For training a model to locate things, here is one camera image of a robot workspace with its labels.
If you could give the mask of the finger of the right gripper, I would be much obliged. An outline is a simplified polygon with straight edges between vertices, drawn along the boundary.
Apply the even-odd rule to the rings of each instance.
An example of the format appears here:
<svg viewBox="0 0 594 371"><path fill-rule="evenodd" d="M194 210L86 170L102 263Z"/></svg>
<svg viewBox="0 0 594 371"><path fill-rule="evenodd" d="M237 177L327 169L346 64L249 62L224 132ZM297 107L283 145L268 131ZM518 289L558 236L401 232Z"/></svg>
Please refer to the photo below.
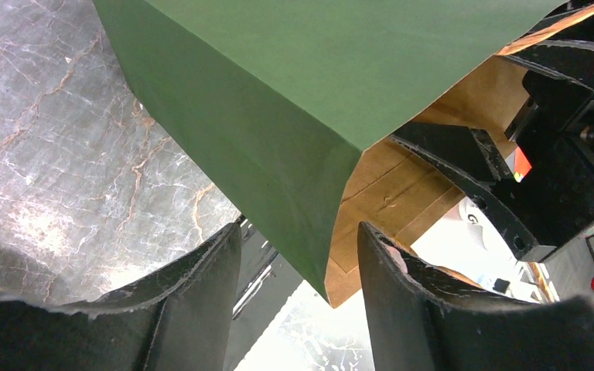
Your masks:
<svg viewBox="0 0 594 371"><path fill-rule="evenodd" d="M505 55L504 59L556 80L567 80L594 92L594 42L545 40Z"/></svg>
<svg viewBox="0 0 594 371"><path fill-rule="evenodd" d="M516 181L487 131L409 122L390 138L460 189L486 216L515 258L542 263L556 251L531 195Z"/></svg>

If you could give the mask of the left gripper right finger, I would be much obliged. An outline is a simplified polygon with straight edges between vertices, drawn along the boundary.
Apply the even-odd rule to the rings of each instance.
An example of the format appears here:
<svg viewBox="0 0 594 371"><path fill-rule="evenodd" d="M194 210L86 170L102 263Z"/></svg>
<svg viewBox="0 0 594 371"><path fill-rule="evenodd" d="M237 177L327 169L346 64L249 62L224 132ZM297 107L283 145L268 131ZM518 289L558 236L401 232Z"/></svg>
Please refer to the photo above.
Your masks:
<svg viewBox="0 0 594 371"><path fill-rule="evenodd" d="M358 227L378 370L594 370L594 294L549 305L494 294Z"/></svg>

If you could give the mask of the green paper bag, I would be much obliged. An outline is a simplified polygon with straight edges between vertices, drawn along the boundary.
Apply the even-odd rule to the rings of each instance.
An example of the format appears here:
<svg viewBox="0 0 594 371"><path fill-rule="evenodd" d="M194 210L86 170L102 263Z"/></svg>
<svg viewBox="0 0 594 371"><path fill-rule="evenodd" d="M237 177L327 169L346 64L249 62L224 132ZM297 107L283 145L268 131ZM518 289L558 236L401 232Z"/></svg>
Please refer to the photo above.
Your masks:
<svg viewBox="0 0 594 371"><path fill-rule="evenodd" d="M390 135L505 134L526 69L503 58L570 1L97 1L132 93L333 307L362 289L367 222L408 249L467 197Z"/></svg>

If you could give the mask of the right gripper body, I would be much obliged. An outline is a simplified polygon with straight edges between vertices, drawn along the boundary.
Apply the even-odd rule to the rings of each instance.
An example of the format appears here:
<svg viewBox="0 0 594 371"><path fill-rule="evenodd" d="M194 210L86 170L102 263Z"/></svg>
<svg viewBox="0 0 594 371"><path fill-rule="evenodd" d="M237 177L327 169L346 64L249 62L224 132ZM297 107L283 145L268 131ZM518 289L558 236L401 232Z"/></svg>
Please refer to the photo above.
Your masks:
<svg viewBox="0 0 594 371"><path fill-rule="evenodd" d="M548 39L594 42L594 2L570 1L502 56ZM534 214L564 246L594 232L594 92L528 69L522 84L528 99L505 134L531 164L519 183Z"/></svg>

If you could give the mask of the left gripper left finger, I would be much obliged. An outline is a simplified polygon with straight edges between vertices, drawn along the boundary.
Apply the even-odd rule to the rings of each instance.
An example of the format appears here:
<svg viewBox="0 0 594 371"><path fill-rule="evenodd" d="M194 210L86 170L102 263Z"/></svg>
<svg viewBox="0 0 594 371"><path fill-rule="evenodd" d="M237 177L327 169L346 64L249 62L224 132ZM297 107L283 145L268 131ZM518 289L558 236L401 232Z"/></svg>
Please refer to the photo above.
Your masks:
<svg viewBox="0 0 594 371"><path fill-rule="evenodd" d="M48 305L0 290L0 370L221 370L241 228L95 301Z"/></svg>

